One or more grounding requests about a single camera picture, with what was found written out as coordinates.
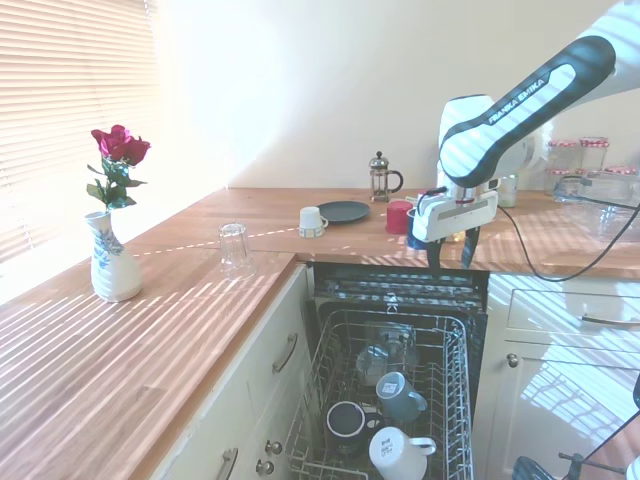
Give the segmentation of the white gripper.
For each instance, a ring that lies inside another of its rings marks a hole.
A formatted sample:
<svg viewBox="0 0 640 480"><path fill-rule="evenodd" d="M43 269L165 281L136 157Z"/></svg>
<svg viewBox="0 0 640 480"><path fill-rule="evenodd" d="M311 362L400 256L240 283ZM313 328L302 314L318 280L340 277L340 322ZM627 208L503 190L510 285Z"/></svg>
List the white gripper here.
<svg viewBox="0 0 640 480"><path fill-rule="evenodd" d="M461 265L469 269L478 245L481 226L496 216L498 194L490 191L474 197L470 203L459 203L445 195L422 195L416 204L410 233L417 240L427 243L429 269L441 270L441 250L444 238L465 231Z"/></svg>

